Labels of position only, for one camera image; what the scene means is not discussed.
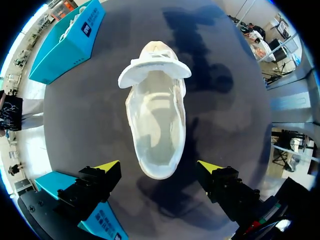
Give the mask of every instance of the white shoe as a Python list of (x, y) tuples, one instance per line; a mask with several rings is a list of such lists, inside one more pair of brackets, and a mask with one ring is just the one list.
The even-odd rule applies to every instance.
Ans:
[(161, 41), (151, 41), (118, 79), (132, 87), (125, 101), (133, 144), (142, 171), (166, 179), (177, 169), (186, 140), (184, 78), (191, 71)]

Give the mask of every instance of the logo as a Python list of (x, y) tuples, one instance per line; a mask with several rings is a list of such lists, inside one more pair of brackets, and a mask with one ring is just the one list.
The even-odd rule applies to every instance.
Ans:
[(81, 28), (82, 32), (84, 32), (84, 34), (89, 37), (90, 33), (91, 33), (91, 27), (88, 25), (88, 23), (84, 22), (82, 28)]
[(121, 240), (122, 237), (120, 236), (120, 234), (117, 232), (115, 237), (114, 237), (114, 240)]

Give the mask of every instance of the desk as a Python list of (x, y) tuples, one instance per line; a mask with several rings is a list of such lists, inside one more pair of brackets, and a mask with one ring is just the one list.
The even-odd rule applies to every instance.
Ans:
[[(271, 110), (255, 57), (242, 33), (210, 0), (111, 0), (91, 59), (46, 87), (44, 133), (52, 170), (120, 160), (122, 179), (109, 203), (131, 240), (207, 240), (238, 225), (212, 204), (197, 182), (199, 159), (232, 166), (252, 188), (267, 169)], [(163, 41), (188, 65), (186, 142), (168, 179), (147, 177), (127, 120), (130, 89), (122, 70), (150, 41)]]

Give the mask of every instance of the blue box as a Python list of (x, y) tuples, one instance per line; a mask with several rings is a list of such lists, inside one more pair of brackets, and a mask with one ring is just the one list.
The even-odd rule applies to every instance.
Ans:
[[(81, 7), (85, 10), (73, 23), (66, 37), (59, 42)], [(50, 84), (65, 72), (90, 59), (99, 26), (106, 11), (99, 0), (92, 0), (77, 7), (56, 23), (34, 60), (31, 80)]]
[[(52, 171), (34, 181), (39, 191), (44, 190), (58, 200), (57, 191), (59, 189), (65, 190), (74, 184), (76, 177)], [(103, 239), (129, 240), (108, 202), (100, 202), (88, 219), (81, 221), (78, 227)]]

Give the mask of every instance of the shoe insole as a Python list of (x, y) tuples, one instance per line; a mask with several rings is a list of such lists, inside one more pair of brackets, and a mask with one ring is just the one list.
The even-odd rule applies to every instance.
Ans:
[(163, 71), (151, 71), (135, 86), (131, 117), (139, 159), (168, 165), (179, 147), (180, 119), (174, 105), (173, 81)]

